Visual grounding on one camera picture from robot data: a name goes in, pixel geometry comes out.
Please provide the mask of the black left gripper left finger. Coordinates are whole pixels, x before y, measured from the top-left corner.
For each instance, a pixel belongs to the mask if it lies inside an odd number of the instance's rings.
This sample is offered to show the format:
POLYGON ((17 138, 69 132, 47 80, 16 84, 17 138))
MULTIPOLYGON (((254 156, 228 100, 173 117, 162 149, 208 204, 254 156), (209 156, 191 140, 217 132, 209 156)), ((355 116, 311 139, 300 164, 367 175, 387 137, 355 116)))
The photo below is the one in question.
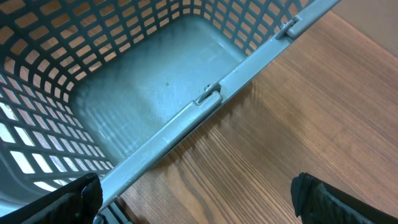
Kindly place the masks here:
POLYGON ((93 223, 103 204, 98 174, 90 172, 38 200, 1 217, 1 224, 93 223))

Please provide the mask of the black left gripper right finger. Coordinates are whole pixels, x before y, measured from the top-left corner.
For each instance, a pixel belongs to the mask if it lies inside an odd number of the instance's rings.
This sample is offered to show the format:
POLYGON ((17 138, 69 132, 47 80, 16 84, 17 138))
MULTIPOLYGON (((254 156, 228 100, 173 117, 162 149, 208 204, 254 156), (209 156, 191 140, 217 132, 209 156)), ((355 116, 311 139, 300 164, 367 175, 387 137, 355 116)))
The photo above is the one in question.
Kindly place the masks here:
POLYGON ((290 186, 295 216, 302 223, 391 223, 397 218, 384 213, 336 187, 302 172, 290 186))

